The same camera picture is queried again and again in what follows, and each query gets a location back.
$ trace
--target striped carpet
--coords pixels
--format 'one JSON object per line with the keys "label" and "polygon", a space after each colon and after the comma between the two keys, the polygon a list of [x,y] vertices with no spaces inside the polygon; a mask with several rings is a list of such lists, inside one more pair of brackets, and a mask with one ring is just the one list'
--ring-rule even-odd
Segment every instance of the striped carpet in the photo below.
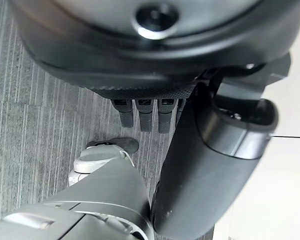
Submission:
{"label": "striped carpet", "polygon": [[173,127],[170,134],[159,134],[154,121],[153,132],[143,133],[138,121],[134,112],[134,128],[122,128],[109,100],[40,69],[0,0],[0,218],[66,188],[68,172],[86,143],[118,136],[139,140],[132,158],[152,197]]}

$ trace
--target black plastic casing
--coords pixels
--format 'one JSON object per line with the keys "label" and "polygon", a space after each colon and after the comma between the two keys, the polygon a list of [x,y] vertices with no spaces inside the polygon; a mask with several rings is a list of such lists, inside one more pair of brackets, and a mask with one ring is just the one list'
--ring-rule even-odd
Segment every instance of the black plastic casing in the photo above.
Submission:
{"label": "black plastic casing", "polygon": [[260,101],[250,121],[224,114],[208,94],[187,102],[152,200],[152,224],[162,236],[194,240],[230,207],[259,163],[278,112]]}
{"label": "black plastic casing", "polygon": [[171,89],[205,69],[268,63],[288,53],[300,27],[300,0],[262,0],[219,27],[164,40],[91,26],[53,0],[8,2],[36,62],[93,91]]}

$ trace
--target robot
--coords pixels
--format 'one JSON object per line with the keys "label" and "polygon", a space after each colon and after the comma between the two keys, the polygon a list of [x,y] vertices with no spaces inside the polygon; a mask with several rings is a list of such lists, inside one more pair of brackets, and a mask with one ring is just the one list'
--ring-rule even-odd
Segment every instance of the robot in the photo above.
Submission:
{"label": "robot", "polygon": [[[5,217],[0,239],[204,235],[276,129],[278,111],[262,93],[289,73],[300,0],[8,2],[25,48],[43,69],[111,99],[123,127],[134,125],[135,101],[141,131],[157,131],[154,107],[158,131],[167,133],[171,122],[176,130],[151,204],[129,153],[95,144],[75,162],[83,167],[71,181],[79,182]],[[103,151],[109,157],[100,159]]]}

